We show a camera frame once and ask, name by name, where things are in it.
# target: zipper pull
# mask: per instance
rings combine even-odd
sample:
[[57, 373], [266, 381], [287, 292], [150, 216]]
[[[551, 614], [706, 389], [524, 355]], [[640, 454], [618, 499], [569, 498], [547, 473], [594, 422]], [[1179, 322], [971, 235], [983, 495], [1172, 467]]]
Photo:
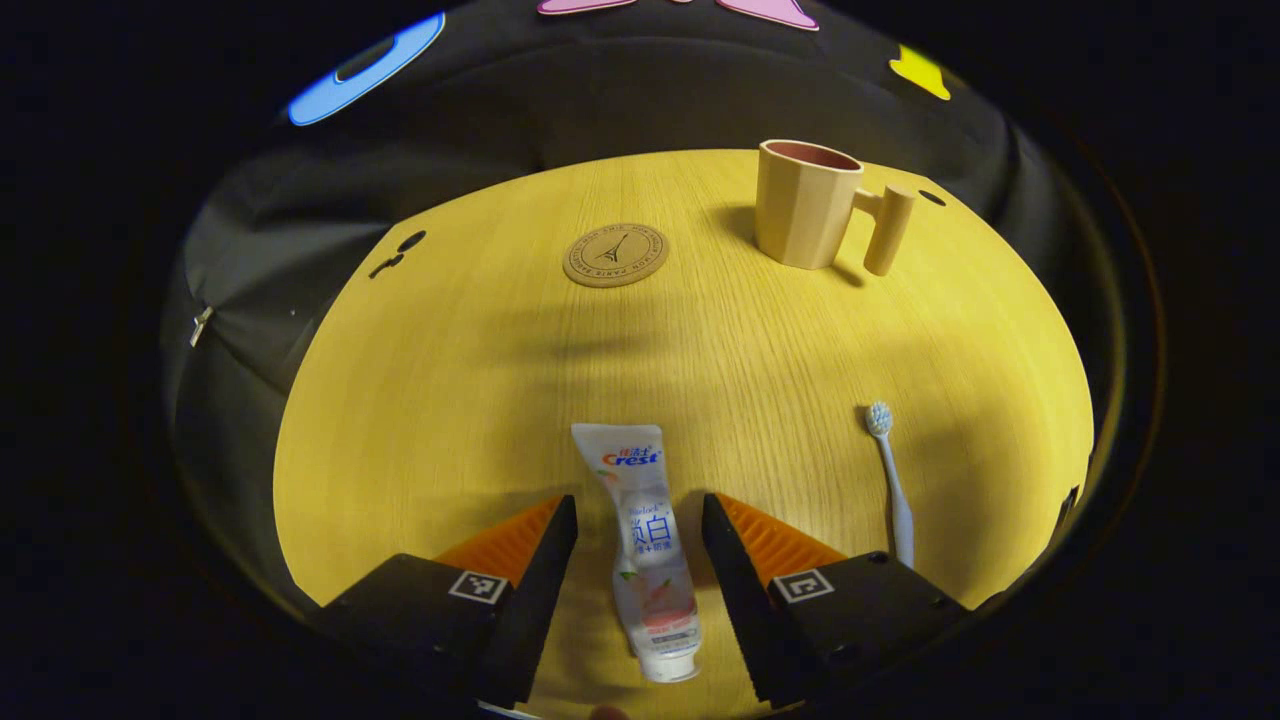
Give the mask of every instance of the zipper pull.
[[205, 307], [204, 313], [192, 318], [192, 322], [196, 323], [196, 331], [191, 333], [192, 347], [196, 347], [196, 343], [200, 342], [200, 333], [205, 332], [205, 323], [207, 323], [209, 318], [211, 318], [212, 315], [214, 315], [214, 307], [212, 305], [210, 305], [209, 307]]

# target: mug handle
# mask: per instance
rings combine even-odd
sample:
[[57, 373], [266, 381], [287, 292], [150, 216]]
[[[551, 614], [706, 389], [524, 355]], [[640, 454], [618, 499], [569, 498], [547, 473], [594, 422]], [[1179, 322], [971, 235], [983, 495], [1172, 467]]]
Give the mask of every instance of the mug handle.
[[867, 243], [867, 256], [863, 266], [877, 275], [887, 275], [897, 247], [902, 245], [906, 220], [915, 205], [915, 192], [899, 186], [886, 186], [884, 195], [876, 195], [863, 188], [854, 192], [854, 209], [876, 218], [876, 229]]

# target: toothpaste tube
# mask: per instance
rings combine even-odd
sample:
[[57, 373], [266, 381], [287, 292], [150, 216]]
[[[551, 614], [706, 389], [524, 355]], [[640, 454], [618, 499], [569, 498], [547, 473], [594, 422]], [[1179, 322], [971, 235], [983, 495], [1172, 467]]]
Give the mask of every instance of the toothpaste tube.
[[671, 506], [662, 428], [575, 423], [572, 432], [618, 512], [613, 597], [640, 670], [655, 683], [687, 680], [698, 674], [703, 632]]

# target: toothbrush handle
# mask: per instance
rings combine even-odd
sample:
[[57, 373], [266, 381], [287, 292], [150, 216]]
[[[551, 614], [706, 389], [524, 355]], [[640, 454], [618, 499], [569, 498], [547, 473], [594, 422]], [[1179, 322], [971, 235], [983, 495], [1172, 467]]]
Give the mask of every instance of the toothbrush handle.
[[888, 475], [893, 510], [893, 553], [902, 565], [915, 569], [915, 519], [911, 518], [911, 506], [906, 503], [906, 495], [902, 493], [902, 483], [897, 480], [897, 465], [893, 464], [893, 450], [888, 446], [888, 437], [877, 439], [884, 456], [884, 471]]

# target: toothbrush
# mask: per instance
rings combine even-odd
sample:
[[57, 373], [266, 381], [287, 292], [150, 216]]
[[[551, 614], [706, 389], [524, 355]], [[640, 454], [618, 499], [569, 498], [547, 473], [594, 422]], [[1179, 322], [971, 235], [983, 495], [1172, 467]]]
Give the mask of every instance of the toothbrush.
[[897, 466], [893, 464], [893, 450], [888, 446], [888, 429], [893, 427], [893, 414], [888, 405], [877, 402], [867, 409], [867, 429], [879, 441], [881, 455], [884, 456], [884, 473], [888, 475], [888, 488], [893, 507], [893, 551], [899, 561], [908, 568], [915, 568], [915, 521], [911, 519], [911, 506], [906, 503], [902, 483], [897, 480]]

